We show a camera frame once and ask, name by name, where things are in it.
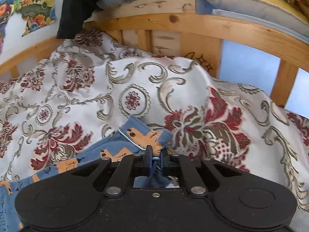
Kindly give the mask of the blue orange patterned pants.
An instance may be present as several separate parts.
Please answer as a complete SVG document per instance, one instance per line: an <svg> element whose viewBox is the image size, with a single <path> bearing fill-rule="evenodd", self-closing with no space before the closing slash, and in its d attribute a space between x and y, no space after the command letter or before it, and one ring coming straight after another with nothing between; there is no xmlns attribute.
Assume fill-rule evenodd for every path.
<svg viewBox="0 0 309 232"><path fill-rule="evenodd" d="M173 134L169 130L163 129L161 132L156 132L138 118L130 116L117 131L110 133L73 158L48 166L17 182L1 182L1 231L22 229L22 223L14 208L14 201L18 192L23 188L69 170L80 169L98 159L110 158L112 162L119 162L124 156L130 154L144 154L148 145L152 147L150 176L138 177L134 181L134 186L138 188L171 186L172 178L161 175L159 156L168 151L166 146L172 137Z"/></svg>

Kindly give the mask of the white floral bedspread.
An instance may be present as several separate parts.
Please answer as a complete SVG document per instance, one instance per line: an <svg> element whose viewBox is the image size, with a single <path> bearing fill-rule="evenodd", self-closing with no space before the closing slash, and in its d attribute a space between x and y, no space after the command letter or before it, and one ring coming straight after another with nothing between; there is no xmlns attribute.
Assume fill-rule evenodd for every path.
<svg viewBox="0 0 309 232"><path fill-rule="evenodd" d="M193 160L285 185L308 211L308 119L191 58L120 45L99 30L65 40L1 81L1 184L72 159L134 116Z"/></svg>

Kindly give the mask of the black hanging garment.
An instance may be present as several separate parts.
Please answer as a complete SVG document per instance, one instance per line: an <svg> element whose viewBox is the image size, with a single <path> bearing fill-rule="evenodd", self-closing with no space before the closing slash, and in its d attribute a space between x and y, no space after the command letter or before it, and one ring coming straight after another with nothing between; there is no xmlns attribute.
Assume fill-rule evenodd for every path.
<svg viewBox="0 0 309 232"><path fill-rule="evenodd" d="M98 8L98 0L63 0L58 39L73 39Z"/></svg>

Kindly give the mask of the yellow grey cushion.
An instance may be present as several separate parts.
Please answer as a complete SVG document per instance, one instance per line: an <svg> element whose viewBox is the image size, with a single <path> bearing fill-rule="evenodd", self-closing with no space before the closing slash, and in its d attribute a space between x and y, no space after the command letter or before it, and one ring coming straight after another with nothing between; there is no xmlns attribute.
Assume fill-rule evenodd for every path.
<svg viewBox="0 0 309 232"><path fill-rule="evenodd" d="M285 0L206 0L212 14L247 20L308 37L308 18Z"/></svg>

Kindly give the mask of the wooden bed frame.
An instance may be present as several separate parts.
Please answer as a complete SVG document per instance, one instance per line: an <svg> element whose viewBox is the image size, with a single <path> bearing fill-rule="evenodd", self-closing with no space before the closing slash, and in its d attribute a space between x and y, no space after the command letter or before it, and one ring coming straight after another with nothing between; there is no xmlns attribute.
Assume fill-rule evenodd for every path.
<svg viewBox="0 0 309 232"><path fill-rule="evenodd" d="M99 12L84 24L100 29L120 44L158 55L195 59L210 75L219 76L225 40L280 59L270 97L284 106L299 69L308 70L308 44L253 22L197 14L197 0L137 0L112 12Z"/></svg>

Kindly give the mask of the colourful wall poster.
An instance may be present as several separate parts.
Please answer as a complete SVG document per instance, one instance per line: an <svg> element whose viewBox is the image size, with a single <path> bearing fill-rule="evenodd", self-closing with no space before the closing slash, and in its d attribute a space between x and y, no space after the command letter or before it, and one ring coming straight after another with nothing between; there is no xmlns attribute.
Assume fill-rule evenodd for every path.
<svg viewBox="0 0 309 232"><path fill-rule="evenodd" d="M22 36L26 36L55 22L55 1L1 0L1 51L4 49L6 27L15 13L21 14L21 19L25 22Z"/></svg>

